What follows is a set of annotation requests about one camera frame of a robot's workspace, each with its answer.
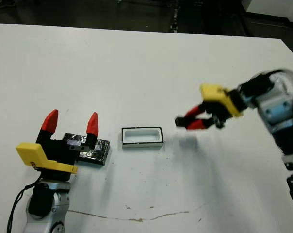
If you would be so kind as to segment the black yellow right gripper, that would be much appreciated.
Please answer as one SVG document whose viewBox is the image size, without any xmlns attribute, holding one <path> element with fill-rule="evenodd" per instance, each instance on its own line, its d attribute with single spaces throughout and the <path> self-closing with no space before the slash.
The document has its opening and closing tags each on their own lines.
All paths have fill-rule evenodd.
<svg viewBox="0 0 293 233">
<path fill-rule="evenodd" d="M 243 111 L 248 108 L 242 95 L 237 89 L 227 89 L 215 84 L 202 84 L 200 93 L 203 103 L 189 110 L 184 119 L 191 122 L 188 130 L 204 130 L 212 125 L 221 129 L 230 118 L 243 116 Z M 207 112 L 211 118 L 197 118 L 200 114 Z"/>
</svg>

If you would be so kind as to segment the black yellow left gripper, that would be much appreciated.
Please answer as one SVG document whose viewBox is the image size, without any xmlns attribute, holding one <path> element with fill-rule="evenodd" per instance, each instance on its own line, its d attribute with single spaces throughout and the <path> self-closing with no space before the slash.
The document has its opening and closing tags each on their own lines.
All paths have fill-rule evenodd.
<svg viewBox="0 0 293 233">
<path fill-rule="evenodd" d="M 26 166 L 41 173 L 46 180 L 68 181 L 78 168 L 75 161 L 79 151 L 72 150 L 63 140 L 50 140 L 58 122 L 58 110 L 52 110 L 45 118 L 36 143 L 23 142 L 16 150 Z M 93 112 L 86 129 L 86 145 L 94 149 L 98 138 L 98 115 Z"/>
</svg>

